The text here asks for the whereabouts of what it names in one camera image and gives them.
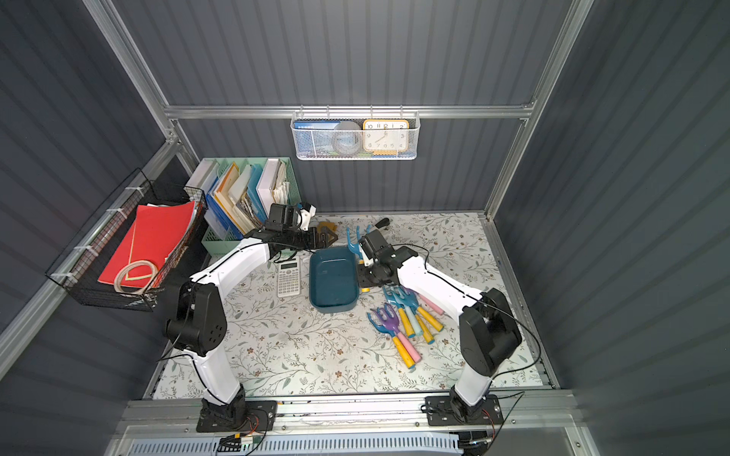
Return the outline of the teal rake white handle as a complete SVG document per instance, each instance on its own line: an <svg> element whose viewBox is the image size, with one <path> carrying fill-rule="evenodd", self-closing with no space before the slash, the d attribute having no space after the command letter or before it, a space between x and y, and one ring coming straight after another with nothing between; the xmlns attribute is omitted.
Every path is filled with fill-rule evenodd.
<svg viewBox="0 0 730 456"><path fill-rule="evenodd" d="M408 336L408 338L421 336L423 332L416 321L416 316L410 306L410 296L406 293L406 291L400 286L385 286L383 291L386 301L397 307L406 336Z"/></svg>

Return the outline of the teal rake yellow handle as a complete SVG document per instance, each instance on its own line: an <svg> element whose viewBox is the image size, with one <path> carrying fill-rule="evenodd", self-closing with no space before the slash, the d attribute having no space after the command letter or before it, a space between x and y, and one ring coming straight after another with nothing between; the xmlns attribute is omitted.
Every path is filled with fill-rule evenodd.
<svg viewBox="0 0 730 456"><path fill-rule="evenodd" d="M408 288L398 286L395 288L395 297L398 302L406 309L407 315L411 315L413 319L420 317L424 322L427 322L432 326L438 333L440 333L444 326L440 323L431 313L423 308L417 298L414 291Z"/></svg>
<svg viewBox="0 0 730 456"><path fill-rule="evenodd" d="M346 228L346 241L347 241L347 247L348 250L355 255L355 257L359 260L359 263L364 266L371 266L373 264L373 261L365 254L362 245L359 242L360 240L360 229L357 226L355 228L355 237L351 236L351 229L349 227Z"/></svg>
<svg viewBox="0 0 730 456"><path fill-rule="evenodd" d="M387 302L397 307L397 314L408 338L422 337L429 345L435 342L432 333L418 314L419 304L414 292L402 287L387 287L384 294Z"/></svg>

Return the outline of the teal plastic storage box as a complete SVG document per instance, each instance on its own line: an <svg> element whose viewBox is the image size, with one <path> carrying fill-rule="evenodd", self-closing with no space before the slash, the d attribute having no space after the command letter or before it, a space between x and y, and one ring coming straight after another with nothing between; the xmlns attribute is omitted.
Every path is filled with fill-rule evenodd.
<svg viewBox="0 0 730 456"><path fill-rule="evenodd" d="M322 314L351 311L359 300L357 258L347 246L316 251L310 258L309 298Z"/></svg>

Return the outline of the purple rake yellow handle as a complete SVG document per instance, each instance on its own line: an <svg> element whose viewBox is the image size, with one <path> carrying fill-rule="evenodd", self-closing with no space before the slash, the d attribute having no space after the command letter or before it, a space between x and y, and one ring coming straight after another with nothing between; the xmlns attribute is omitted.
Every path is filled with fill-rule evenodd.
<svg viewBox="0 0 730 456"><path fill-rule="evenodd" d="M412 371L416 367L416 361L414 361L410 353L408 353L405 346L402 344L397 335L394 332L386 329L382 324L376 323L376 321L374 321L374 315L371 312L367 313L367 317L370 323L379 333L386 334L386 336L389 336L391 338L406 368Z"/></svg>

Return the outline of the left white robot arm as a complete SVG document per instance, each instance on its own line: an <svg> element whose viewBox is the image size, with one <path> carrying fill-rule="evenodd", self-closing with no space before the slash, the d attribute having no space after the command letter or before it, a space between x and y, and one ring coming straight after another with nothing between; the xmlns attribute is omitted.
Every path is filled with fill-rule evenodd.
<svg viewBox="0 0 730 456"><path fill-rule="evenodd" d="M160 294L171 309L163 333L171 348L190 360L205 388L205 400L228 406L244 395L222 344L227 334L224 300L246 277L284 250L317 249L317 231L310 227L317 208L274 203L263 226L243 236L226 255L207 268L168 285Z"/></svg>

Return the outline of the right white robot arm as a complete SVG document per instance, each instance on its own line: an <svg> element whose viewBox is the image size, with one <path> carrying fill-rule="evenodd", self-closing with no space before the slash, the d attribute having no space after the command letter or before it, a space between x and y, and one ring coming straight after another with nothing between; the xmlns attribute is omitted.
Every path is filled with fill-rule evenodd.
<svg viewBox="0 0 730 456"><path fill-rule="evenodd" d="M366 285L403 286L441 308L457 324L466 366L450 391L452 409L462 415L477 412L499 367L523 342L506 296L494 288L481 291L448 277L411 247L386 241L378 229L359 239L359 250Z"/></svg>

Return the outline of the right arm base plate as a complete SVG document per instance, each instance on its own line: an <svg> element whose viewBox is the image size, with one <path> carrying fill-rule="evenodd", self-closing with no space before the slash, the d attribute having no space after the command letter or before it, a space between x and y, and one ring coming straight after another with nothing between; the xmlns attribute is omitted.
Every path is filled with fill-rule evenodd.
<svg viewBox="0 0 730 456"><path fill-rule="evenodd" d="M432 395L420 407L431 427L497 426L505 421L503 408L496 395L483 396L469 406L454 394Z"/></svg>

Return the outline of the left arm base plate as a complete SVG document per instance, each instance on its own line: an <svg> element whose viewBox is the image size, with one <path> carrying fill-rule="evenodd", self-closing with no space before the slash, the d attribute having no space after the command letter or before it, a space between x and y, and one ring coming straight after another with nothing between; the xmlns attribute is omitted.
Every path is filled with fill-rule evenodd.
<svg viewBox="0 0 730 456"><path fill-rule="evenodd" d="M229 405L215 405L203 399L196 431L198 433L271 431L277 411L276 401L243 399Z"/></svg>

